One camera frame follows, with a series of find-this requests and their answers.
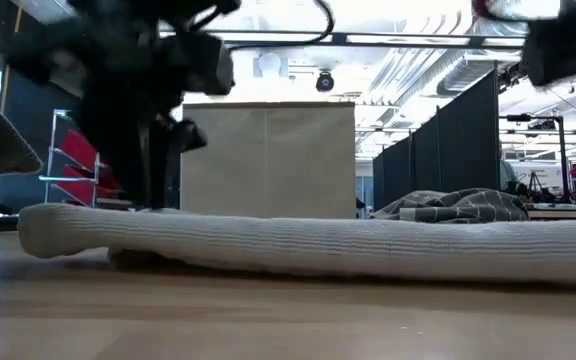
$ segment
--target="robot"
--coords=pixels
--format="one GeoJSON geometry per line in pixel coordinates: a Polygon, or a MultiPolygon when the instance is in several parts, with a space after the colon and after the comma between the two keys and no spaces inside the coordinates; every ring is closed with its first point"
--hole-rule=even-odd
{"type": "Polygon", "coordinates": [[[505,5],[498,0],[473,0],[478,16],[528,24],[522,63],[534,86],[547,86],[576,75],[576,6],[556,18],[521,18],[506,14],[505,5]]]}
{"type": "Polygon", "coordinates": [[[76,16],[20,33],[8,65],[47,83],[64,54],[85,69],[83,97],[71,114],[140,207],[166,207],[170,170],[180,153],[207,145],[191,119],[170,116],[187,91],[227,95],[233,62],[223,42],[201,31],[210,18],[239,9],[240,0],[70,0],[76,16]],[[159,23],[176,34],[161,38],[159,23]]]}

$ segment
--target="shelving unit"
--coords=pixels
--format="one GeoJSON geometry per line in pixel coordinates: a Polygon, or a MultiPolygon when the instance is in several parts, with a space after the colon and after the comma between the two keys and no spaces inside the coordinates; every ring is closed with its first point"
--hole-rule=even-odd
{"type": "Polygon", "coordinates": [[[73,159],[69,156],[66,152],[61,150],[60,148],[55,146],[55,138],[57,133],[57,127],[59,126],[59,120],[62,121],[70,121],[73,120],[68,116],[68,110],[61,110],[56,109],[53,111],[52,116],[52,129],[50,135],[50,147],[48,148],[48,161],[46,163],[46,174],[39,176],[39,180],[45,182],[45,195],[44,195],[44,202],[50,201],[50,192],[52,189],[58,189],[62,193],[68,195],[72,200],[80,203],[83,206],[91,206],[97,207],[99,205],[106,205],[112,207],[129,207],[131,202],[125,200],[118,200],[118,199],[102,199],[98,198],[98,187],[99,187],[99,178],[100,178],[100,171],[104,168],[107,168],[107,165],[103,164],[100,161],[99,153],[95,155],[95,161],[93,168],[90,169],[89,166],[84,166],[84,164],[79,163],[76,159],[73,159]],[[77,167],[83,169],[87,172],[93,174],[92,178],[89,177],[64,177],[64,176],[55,176],[54,172],[54,160],[55,156],[63,156],[68,158],[71,162],[73,162],[77,167]],[[61,188],[57,182],[88,182],[93,185],[93,194],[92,194],[92,201],[90,204],[83,203],[80,199],[76,196],[71,194],[69,191],[61,188]]]}

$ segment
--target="fluorescent light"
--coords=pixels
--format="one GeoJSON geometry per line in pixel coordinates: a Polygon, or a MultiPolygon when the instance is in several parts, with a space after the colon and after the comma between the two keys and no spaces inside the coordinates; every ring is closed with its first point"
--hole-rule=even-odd
{"type": "MultiPolygon", "coordinates": [[[[251,31],[210,31],[225,42],[303,42],[316,37],[316,33],[283,33],[283,32],[251,32],[251,31]]],[[[161,37],[174,35],[172,31],[161,31],[161,37]]],[[[332,36],[327,36],[320,42],[331,42],[332,36]]]]}
{"type": "Polygon", "coordinates": [[[466,61],[501,61],[501,62],[520,62],[521,55],[508,55],[500,53],[491,53],[486,55],[465,54],[466,61]]]}
{"type": "MultiPolygon", "coordinates": [[[[500,134],[510,135],[551,135],[559,136],[558,130],[501,130],[500,134]]],[[[564,135],[576,135],[576,130],[564,130],[564,135]]]]}
{"type": "Polygon", "coordinates": [[[396,36],[396,35],[348,35],[348,42],[353,44],[427,44],[433,46],[465,46],[469,37],[463,36],[396,36]]]}
{"type": "Polygon", "coordinates": [[[483,46],[507,46],[507,47],[523,47],[526,39],[512,38],[504,39],[503,37],[486,38],[481,43],[483,46]]]}
{"type": "Polygon", "coordinates": [[[417,129],[409,128],[409,129],[397,129],[397,128],[372,128],[372,127],[356,127],[355,132],[384,132],[384,133],[405,133],[409,134],[410,132],[414,132],[417,129]]]}

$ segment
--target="black partition panel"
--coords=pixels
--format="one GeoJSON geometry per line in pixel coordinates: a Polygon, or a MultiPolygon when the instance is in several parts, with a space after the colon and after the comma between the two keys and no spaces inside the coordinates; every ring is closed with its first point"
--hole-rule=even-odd
{"type": "Polygon", "coordinates": [[[415,139],[416,181],[414,190],[442,191],[443,189],[437,120],[437,116],[432,117],[412,135],[415,139]]]}
{"type": "Polygon", "coordinates": [[[410,137],[385,149],[373,160],[374,204],[381,209],[413,190],[410,137]]]}
{"type": "Polygon", "coordinates": [[[441,189],[499,189],[497,71],[438,111],[441,189]]]}
{"type": "Polygon", "coordinates": [[[375,208],[415,190],[499,189],[497,96],[494,68],[375,158],[375,208]]]}

